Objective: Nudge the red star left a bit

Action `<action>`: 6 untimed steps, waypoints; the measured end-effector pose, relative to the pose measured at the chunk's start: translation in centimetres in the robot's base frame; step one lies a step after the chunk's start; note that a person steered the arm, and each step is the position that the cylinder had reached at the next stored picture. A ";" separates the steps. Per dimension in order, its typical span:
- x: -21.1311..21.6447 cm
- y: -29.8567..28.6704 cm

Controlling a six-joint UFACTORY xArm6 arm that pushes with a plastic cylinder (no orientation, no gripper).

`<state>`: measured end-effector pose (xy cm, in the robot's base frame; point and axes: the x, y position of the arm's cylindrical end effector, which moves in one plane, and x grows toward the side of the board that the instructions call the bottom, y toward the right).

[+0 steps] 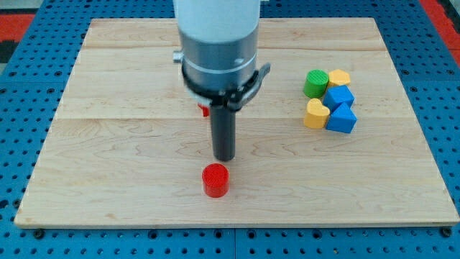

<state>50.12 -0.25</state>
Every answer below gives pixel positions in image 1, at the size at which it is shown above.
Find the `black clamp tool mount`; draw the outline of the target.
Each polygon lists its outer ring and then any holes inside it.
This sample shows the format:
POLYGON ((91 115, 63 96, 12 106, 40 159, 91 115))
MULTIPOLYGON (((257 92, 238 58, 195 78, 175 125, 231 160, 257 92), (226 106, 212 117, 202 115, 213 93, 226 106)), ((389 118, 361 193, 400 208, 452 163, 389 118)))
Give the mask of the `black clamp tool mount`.
POLYGON ((183 68, 182 74, 186 87, 199 104, 207 107, 222 106, 230 112, 238 112, 257 95, 261 89, 264 77, 270 72, 270 69, 271 64, 265 63, 245 83, 241 85, 228 83, 223 88, 218 88, 217 90, 194 83, 186 75, 183 68))

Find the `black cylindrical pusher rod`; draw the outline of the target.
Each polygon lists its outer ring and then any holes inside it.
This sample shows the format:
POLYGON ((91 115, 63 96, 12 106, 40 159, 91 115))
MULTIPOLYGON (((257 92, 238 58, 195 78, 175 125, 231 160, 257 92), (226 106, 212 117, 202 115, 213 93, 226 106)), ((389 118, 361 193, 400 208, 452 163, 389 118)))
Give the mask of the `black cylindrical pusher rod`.
POLYGON ((220 161, 230 161, 235 156, 236 115, 222 106, 210 108, 213 155, 220 161))

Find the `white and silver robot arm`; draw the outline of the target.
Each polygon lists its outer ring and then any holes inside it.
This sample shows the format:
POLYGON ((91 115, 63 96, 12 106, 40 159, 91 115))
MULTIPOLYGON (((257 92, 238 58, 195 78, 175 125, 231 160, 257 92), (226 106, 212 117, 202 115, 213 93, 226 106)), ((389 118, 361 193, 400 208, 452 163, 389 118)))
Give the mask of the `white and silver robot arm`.
POLYGON ((270 64, 257 63, 261 3, 256 0, 174 0, 181 65, 189 93, 210 112, 215 159, 235 156, 236 113, 259 92, 270 64))

